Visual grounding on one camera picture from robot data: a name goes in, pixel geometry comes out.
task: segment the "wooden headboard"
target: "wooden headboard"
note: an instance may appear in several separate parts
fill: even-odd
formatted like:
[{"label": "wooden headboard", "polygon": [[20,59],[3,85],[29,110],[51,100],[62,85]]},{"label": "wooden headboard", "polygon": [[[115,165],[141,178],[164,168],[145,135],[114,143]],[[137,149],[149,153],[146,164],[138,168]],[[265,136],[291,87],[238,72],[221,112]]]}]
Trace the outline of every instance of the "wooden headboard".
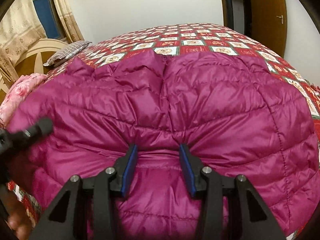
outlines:
[{"label": "wooden headboard", "polygon": [[[47,74],[51,69],[44,67],[43,63],[47,62],[54,53],[67,45],[67,43],[59,40],[40,39],[17,62],[15,70],[18,76],[30,75],[32,73]],[[0,77],[0,103],[2,103],[9,89],[1,75]]]}]

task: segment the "pillow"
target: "pillow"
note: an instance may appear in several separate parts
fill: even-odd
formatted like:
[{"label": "pillow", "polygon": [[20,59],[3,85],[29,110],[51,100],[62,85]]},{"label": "pillow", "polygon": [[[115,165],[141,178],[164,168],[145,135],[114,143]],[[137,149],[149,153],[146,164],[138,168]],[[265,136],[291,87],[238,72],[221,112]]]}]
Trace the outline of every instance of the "pillow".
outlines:
[{"label": "pillow", "polygon": [[72,58],[74,55],[85,49],[86,47],[89,46],[89,44],[92,43],[91,41],[76,41],[68,46],[66,46],[63,49],[60,49],[57,51],[55,54],[53,54],[46,63],[43,64],[43,66],[48,67],[48,66],[53,66],[57,67],[66,61],[68,61],[70,58]]}]

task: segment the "blue gripper pad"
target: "blue gripper pad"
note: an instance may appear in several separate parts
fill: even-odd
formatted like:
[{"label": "blue gripper pad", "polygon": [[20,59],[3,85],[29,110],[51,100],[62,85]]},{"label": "blue gripper pad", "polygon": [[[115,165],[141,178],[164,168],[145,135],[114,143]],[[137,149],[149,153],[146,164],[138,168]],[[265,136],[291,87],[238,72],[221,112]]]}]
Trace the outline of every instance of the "blue gripper pad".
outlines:
[{"label": "blue gripper pad", "polygon": [[121,196],[125,197],[130,189],[130,185],[133,179],[133,173],[137,165],[138,160],[138,147],[137,145],[130,146],[127,155],[129,156],[127,166],[125,167],[123,176],[122,176],[122,187],[121,187]]},{"label": "blue gripper pad", "polygon": [[192,197],[196,196],[195,175],[192,171],[188,155],[190,155],[188,147],[185,144],[180,144],[179,160],[182,168],[183,177],[187,186],[187,190]]}]

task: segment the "beige curtain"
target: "beige curtain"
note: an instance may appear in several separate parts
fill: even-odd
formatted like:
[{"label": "beige curtain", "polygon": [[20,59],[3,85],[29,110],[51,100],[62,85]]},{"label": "beige curtain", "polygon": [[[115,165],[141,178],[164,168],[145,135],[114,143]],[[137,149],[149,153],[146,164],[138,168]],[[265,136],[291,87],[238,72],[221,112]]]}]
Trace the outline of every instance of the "beige curtain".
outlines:
[{"label": "beige curtain", "polygon": [[68,0],[53,0],[57,9],[63,29],[70,42],[83,41],[84,38],[80,32],[78,24],[73,16]]},{"label": "beige curtain", "polygon": [[20,56],[46,37],[33,1],[15,0],[0,22],[0,72],[8,87],[19,78],[14,67]]}]

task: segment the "human hand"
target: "human hand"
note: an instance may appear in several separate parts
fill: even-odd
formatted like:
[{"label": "human hand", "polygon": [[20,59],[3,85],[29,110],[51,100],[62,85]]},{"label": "human hand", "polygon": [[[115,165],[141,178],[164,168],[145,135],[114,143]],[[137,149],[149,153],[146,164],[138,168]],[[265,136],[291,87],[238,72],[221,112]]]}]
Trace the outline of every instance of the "human hand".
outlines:
[{"label": "human hand", "polygon": [[11,191],[2,193],[1,200],[9,214],[9,227],[15,231],[14,234],[19,240],[27,240],[31,233],[32,223],[25,207]]}]

